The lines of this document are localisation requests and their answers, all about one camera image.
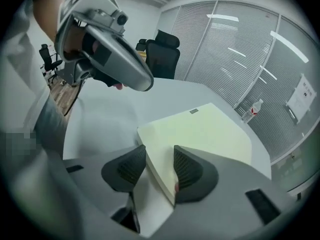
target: black office chair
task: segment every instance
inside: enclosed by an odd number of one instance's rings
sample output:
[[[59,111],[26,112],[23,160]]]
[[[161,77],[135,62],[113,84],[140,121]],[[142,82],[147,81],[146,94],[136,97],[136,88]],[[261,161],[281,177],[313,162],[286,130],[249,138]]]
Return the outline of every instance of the black office chair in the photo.
[[[50,70],[54,70],[54,75],[50,76],[48,79],[51,79],[51,84],[53,84],[54,79],[58,76],[56,74],[56,70],[58,69],[58,66],[62,63],[62,60],[58,60],[58,54],[52,54],[50,55],[49,53],[49,49],[48,49],[48,45],[47,44],[41,44],[41,49],[39,50],[39,53],[44,61],[44,70],[46,72],[50,71]],[[55,55],[55,62],[52,62],[51,57]]]
[[[180,57],[180,51],[177,49],[179,45],[179,38],[161,30],[158,30],[155,40],[146,41],[145,62],[155,78],[175,78],[176,66]]]
[[[139,42],[136,44],[135,49],[137,51],[144,51],[146,49],[146,41],[147,39],[140,39]]]

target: window blinds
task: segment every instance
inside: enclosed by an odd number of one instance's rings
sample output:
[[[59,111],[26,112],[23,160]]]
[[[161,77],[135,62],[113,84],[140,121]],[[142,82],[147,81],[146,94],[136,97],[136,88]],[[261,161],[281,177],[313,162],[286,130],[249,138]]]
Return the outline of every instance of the window blinds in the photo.
[[[260,71],[277,22],[270,12],[219,1],[186,81],[208,86],[234,106]]]
[[[158,24],[155,29],[154,37],[158,34],[158,30],[161,30],[166,33],[171,33],[172,27],[174,26],[177,13],[179,8],[174,8],[170,10],[166,10],[161,13]]]
[[[216,2],[202,2],[180,7],[172,35],[180,40],[180,58],[174,79],[183,80],[202,40]]]
[[[269,152],[271,161],[298,143],[320,116],[319,48],[296,25],[283,18],[278,34],[280,36],[275,40],[260,78],[235,109],[243,115],[258,99],[264,101],[258,115],[248,124]],[[310,111],[297,124],[286,102],[298,85],[301,74],[304,74],[318,96],[313,100]]]

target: chair backrest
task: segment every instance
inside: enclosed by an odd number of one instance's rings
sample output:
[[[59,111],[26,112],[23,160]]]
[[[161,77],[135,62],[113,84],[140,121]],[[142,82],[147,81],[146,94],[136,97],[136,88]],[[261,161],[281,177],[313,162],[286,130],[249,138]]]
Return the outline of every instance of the chair backrest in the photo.
[[[155,78],[174,79],[180,57],[179,39],[158,30],[155,40],[146,41],[146,64]]]
[[[136,44],[135,49],[137,51],[144,51],[146,49],[146,42],[147,39],[140,39],[139,42]]]
[[[49,71],[52,69],[52,59],[49,53],[48,46],[46,44],[41,45],[39,53],[44,61],[44,70]]]

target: cable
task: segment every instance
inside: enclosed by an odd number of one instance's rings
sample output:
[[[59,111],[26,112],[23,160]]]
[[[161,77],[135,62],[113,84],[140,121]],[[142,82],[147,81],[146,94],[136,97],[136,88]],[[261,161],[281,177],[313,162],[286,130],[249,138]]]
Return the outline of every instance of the cable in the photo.
[[[76,99],[78,98],[78,95],[79,95],[80,90],[81,90],[81,87],[82,87],[82,83],[83,83],[83,80],[80,81],[78,91],[76,92],[76,95],[75,95],[75,97],[74,97],[74,99],[73,99],[70,107],[69,107],[68,110],[65,112],[64,116],[66,116],[66,115],[69,113],[69,111],[71,110],[72,106],[73,106],[74,103],[76,102]]]

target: person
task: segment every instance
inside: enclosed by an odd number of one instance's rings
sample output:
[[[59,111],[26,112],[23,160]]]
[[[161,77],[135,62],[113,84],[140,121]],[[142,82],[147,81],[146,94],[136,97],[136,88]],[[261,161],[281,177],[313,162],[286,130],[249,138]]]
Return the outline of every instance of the person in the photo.
[[[25,0],[14,14],[0,48],[0,130],[3,133],[32,132],[45,150],[63,157],[67,121],[50,96],[50,90],[35,59],[35,49],[27,35],[28,10],[33,5],[34,18],[55,42],[59,6],[65,0]],[[84,30],[73,26],[64,51],[77,52],[82,47]]]

